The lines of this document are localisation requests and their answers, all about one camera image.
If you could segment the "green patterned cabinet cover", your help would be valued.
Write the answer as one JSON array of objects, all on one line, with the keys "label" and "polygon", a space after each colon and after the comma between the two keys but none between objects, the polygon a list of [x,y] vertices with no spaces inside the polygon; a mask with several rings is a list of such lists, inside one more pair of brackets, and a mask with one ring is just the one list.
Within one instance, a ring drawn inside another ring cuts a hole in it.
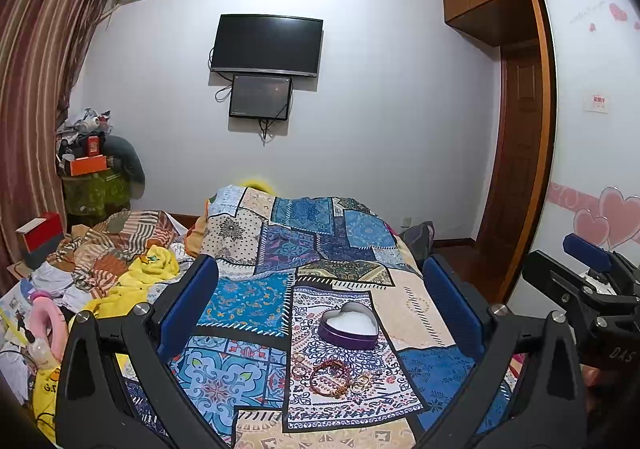
[{"label": "green patterned cabinet cover", "polygon": [[62,177],[66,211],[75,216],[107,217],[130,206],[129,180],[106,170],[82,176]]}]

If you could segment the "pink plush headband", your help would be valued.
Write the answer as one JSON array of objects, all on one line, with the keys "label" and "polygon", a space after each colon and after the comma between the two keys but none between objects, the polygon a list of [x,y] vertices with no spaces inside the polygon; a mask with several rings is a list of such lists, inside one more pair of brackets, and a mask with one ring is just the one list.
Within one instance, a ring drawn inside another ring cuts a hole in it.
[{"label": "pink plush headband", "polygon": [[63,360],[68,339],[67,323],[60,307],[46,292],[36,291],[32,295],[27,330],[34,338],[29,344],[29,353],[41,368],[52,368]]}]

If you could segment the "yellow cartoon blanket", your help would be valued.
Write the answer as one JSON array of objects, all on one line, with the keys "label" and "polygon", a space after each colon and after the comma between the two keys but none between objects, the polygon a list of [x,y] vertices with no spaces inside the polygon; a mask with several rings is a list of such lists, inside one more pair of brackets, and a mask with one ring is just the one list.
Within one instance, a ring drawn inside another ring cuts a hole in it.
[{"label": "yellow cartoon blanket", "polygon": [[[94,299],[82,307],[96,321],[96,339],[98,345],[107,354],[115,357],[115,369],[122,373],[127,387],[133,387],[130,393],[134,405],[142,407],[142,388],[137,374],[125,351],[120,336],[122,321],[134,306],[153,302],[168,284],[178,281],[181,269],[177,256],[183,253],[183,245],[177,243],[165,249],[152,245],[148,252],[137,257],[120,276],[107,295]],[[62,361],[52,368],[41,368],[35,373],[35,391],[32,395],[32,411],[40,432],[50,441],[55,441],[55,399],[58,389]]]}]

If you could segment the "small dark wall monitor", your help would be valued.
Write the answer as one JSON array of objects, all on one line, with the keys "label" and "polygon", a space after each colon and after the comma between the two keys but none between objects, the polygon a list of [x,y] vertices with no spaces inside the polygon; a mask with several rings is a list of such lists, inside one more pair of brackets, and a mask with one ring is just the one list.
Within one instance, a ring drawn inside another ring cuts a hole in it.
[{"label": "small dark wall monitor", "polygon": [[229,116],[237,119],[286,121],[292,91],[291,78],[235,74]]}]

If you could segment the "dark bag on floor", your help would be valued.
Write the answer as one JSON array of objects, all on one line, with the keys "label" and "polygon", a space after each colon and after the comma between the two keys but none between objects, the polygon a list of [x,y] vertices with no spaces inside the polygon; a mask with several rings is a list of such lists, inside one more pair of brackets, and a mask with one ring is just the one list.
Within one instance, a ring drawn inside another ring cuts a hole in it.
[{"label": "dark bag on floor", "polygon": [[401,232],[400,238],[405,242],[416,261],[425,261],[433,251],[435,227],[431,221],[412,226]]}]

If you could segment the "blue patchwork bed cover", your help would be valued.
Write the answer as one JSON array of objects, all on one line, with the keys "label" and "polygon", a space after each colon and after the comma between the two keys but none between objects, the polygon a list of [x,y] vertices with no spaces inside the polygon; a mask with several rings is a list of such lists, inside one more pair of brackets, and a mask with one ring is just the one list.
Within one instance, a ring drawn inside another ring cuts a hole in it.
[{"label": "blue patchwork bed cover", "polygon": [[[181,275],[208,254],[219,280],[169,368],[228,448],[411,448],[473,369],[405,242],[354,199],[227,186],[177,243]],[[349,301],[378,321],[373,351],[318,336]]]}]

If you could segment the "orange box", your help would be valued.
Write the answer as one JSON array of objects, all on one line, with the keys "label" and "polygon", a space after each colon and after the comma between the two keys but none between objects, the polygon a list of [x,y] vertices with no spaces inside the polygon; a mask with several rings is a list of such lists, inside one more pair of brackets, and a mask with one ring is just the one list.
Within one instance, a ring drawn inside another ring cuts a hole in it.
[{"label": "orange box", "polygon": [[103,154],[70,161],[66,160],[64,163],[64,173],[72,177],[91,175],[93,173],[106,171],[107,169],[107,160]]}]

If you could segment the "brown wooden door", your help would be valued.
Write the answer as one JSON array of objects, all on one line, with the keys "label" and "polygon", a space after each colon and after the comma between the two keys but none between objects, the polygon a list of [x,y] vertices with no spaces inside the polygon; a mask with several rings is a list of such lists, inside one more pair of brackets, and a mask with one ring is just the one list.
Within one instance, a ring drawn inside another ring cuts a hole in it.
[{"label": "brown wooden door", "polygon": [[478,284],[489,302],[500,294],[523,230],[534,188],[541,124],[539,44],[503,47],[497,149],[476,240]]}]

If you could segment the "red white box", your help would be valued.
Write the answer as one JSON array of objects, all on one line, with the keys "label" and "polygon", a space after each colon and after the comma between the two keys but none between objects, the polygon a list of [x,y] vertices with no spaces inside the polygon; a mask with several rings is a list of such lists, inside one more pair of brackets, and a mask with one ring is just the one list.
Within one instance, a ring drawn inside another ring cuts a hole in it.
[{"label": "red white box", "polygon": [[25,265],[37,269],[63,240],[63,227],[60,215],[54,212],[43,213],[16,230],[18,243]]}]

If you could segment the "white wardrobe door with hearts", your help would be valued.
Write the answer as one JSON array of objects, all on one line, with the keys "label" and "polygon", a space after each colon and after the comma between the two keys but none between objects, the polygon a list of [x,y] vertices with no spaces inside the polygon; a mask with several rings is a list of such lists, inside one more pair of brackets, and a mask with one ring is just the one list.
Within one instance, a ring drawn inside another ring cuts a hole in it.
[{"label": "white wardrobe door with hearts", "polygon": [[579,275],[576,233],[639,261],[639,14],[633,0],[541,0],[554,67],[555,132],[533,247]]}]

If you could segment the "striped brown curtain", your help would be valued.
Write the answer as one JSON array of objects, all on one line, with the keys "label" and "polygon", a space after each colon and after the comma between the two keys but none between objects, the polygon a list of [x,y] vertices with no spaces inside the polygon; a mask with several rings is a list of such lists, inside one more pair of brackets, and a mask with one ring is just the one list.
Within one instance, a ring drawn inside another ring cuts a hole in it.
[{"label": "striped brown curtain", "polygon": [[1,4],[1,265],[21,256],[16,229],[63,214],[56,131],[90,42],[111,0],[5,0]]}]

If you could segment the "striped orange brown cloth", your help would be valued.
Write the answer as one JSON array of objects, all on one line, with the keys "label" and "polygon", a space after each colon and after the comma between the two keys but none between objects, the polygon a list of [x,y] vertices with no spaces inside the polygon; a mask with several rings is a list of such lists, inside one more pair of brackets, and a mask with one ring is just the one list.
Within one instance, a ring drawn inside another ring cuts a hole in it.
[{"label": "striped orange brown cloth", "polygon": [[164,211],[122,210],[93,227],[74,225],[47,262],[70,273],[75,287],[97,299],[152,245],[169,247],[178,238]]}]

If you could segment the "dark green plush toy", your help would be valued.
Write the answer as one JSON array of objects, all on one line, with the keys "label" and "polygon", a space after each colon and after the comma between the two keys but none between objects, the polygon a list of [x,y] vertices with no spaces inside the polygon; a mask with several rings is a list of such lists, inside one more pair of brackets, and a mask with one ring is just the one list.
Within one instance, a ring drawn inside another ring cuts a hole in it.
[{"label": "dark green plush toy", "polygon": [[129,180],[130,198],[140,200],[145,191],[145,174],[134,146],[127,139],[111,134],[105,138],[103,151],[107,157],[116,159],[116,170]]}]

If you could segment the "purple heart-shaped jewelry box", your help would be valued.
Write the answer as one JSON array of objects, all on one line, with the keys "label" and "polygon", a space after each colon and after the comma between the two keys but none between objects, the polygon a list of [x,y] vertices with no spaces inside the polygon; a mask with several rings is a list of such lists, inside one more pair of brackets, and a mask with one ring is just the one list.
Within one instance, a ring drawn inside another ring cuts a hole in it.
[{"label": "purple heart-shaped jewelry box", "polygon": [[349,351],[373,351],[379,335],[380,327],[373,311],[354,301],[326,310],[318,325],[322,341]]}]

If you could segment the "black wall television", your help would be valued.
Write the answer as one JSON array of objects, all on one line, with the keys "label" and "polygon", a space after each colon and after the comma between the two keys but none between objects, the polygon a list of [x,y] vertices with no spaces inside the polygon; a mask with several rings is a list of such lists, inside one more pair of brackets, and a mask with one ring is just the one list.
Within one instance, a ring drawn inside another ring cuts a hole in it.
[{"label": "black wall television", "polygon": [[219,17],[209,70],[318,76],[321,19],[224,14]]}]

